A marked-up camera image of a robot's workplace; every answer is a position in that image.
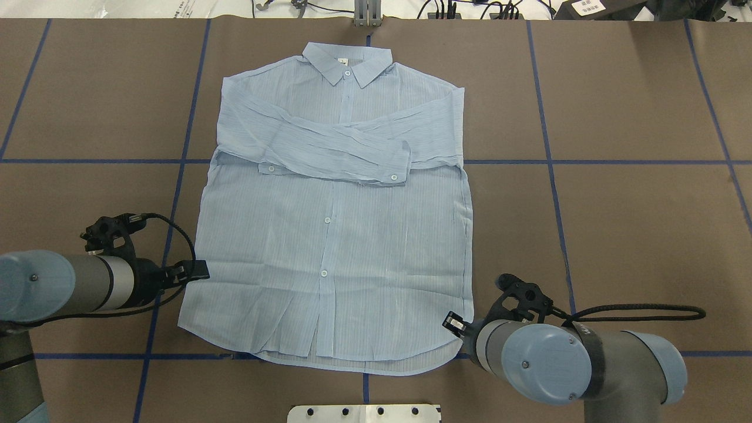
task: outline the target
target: brown table surface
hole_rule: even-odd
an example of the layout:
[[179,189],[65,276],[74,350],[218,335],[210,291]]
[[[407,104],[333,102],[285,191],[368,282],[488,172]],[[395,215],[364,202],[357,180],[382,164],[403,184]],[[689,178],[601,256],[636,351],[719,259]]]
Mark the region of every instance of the brown table surface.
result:
[[[195,233],[222,77],[308,41],[370,43],[466,87],[478,314],[502,272],[567,310],[702,306],[703,321],[593,326],[682,352],[690,382],[664,421],[750,421],[751,37],[743,23],[0,20],[0,252],[80,253],[84,227],[123,212]],[[166,233],[137,234],[139,256],[187,258]],[[448,422],[582,419],[581,403],[533,403],[467,359],[402,378],[279,366],[177,328],[178,312],[33,330],[52,420],[285,421],[294,405],[419,402]]]

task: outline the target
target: striped shirt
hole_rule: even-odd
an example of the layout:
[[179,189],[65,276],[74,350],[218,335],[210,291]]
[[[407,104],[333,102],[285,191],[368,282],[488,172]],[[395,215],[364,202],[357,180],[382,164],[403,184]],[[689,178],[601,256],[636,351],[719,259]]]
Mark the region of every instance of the striped shirt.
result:
[[233,351],[411,375],[473,315],[464,89],[390,50],[309,43],[224,79],[179,326]]

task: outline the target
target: light blue joint cap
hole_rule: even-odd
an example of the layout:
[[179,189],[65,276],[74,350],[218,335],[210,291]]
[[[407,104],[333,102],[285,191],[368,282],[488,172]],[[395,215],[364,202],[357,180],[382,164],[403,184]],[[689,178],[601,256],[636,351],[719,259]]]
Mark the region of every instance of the light blue joint cap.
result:
[[52,251],[0,255],[0,321],[46,318],[73,294],[76,274],[71,263]]
[[558,406],[577,400],[590,384],[590,356],[580,340],[560,327],[528,324],[502,348],[504,374],[522,395]]
[[666,378],[666,400],[662,404],[677,403],[684,396],[684,389],[687,387],[687,366],[679,350],[674,344],[657,335],[631,330],[623,332],[637,336],[658,360],[663,377]]

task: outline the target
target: white metal plate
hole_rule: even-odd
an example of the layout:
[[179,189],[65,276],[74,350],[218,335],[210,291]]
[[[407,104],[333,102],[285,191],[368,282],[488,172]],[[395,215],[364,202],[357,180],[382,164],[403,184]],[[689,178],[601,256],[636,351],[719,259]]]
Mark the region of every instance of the white metal plate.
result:
[[441,423],[441,406],[432,404],[295,406],[287,414],[287,423]]

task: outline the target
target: robotic arm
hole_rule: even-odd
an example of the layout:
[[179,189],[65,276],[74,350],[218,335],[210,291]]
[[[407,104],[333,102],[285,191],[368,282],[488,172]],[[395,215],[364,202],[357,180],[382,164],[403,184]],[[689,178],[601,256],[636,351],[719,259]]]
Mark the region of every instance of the robotic arm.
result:
[[[485,319],[468,323],[450,312],[444,327],[463,339],[471,359],[522,395],[550,405],[585,401],[585,422],[653,423],[660,405],[684,395],[687,368],[679,351],[660,336],[632,331],[596,332],[575,321],[606,309],[671,309],[695,315],[660,316],[658,320],[693,320],[705,312],[691,306],[663,304],[604,306],[574,316],[553,307],[535,284],[514,275],[499,276],[503,295]],[[512,297],[515,309],[502,302]],[[538,314],[538,323],[532,323]],[[544,324],[547,315],[564,318],[563,327]],[[581,320],[617,320],[589,318]],[[619,318],[619,320],[656,320]]]
[[[189,243],[192,260],[160,267],[138,258],[131,235],[158,218]],[[71,317],[117,317],[146,312],[165,289],[209,277],[188,235],[157,214],[102,217],[81,234],[89,255],[34,250],[0,255],[0,421],[48,421],[28,329]],[[111,312],[131,309],[126,312]]]

